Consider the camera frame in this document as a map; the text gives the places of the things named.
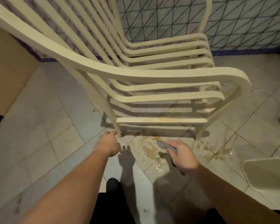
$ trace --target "black pants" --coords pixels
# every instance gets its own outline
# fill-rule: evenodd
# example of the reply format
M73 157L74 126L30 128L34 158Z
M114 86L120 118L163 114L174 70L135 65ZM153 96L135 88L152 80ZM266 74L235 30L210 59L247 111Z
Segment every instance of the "black pants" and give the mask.
M99 193L90 224L124 223L135 224L135 220L124 198L116 193Z

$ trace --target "black shoe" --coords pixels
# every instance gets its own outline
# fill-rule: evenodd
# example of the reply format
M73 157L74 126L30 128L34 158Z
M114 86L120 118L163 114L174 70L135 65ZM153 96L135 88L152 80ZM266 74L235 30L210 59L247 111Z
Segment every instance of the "black shoe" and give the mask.
M110 178L106 184L106 193L115 193L119 198L125 199L123 187L115 178Z

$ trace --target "person's left arm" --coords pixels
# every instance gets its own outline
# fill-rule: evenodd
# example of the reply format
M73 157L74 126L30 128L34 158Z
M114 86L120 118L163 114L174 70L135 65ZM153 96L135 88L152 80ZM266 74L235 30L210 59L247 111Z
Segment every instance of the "person's left arm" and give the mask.
M19 223L89 223L108 157L120 150L115 135L115 131L106 131L93 152L47 192Z

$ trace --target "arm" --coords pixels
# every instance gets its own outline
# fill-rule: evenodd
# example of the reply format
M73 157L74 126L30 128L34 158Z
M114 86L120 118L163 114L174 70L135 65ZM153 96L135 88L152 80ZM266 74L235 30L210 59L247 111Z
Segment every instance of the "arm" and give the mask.
M193 177L210 203L227 223L280 223L280 215L224 181L202 166L183 141L167 141L177 149L177 155L167 149L173 163Z
M115 131L106 131L93 152L47 192L19 223L89 223L108 157L120 149L115 135Z

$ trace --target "person's right arm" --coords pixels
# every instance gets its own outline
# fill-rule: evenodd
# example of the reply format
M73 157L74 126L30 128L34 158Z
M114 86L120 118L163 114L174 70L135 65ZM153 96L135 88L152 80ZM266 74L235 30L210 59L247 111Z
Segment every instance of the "person's right arm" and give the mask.
M183 141L166 141L177 149L177 155L167 149L173 163L182 172L193 177L210 203L226 223L280 223L280 215L257 202L244 192L221 179L199 163L191 148Z

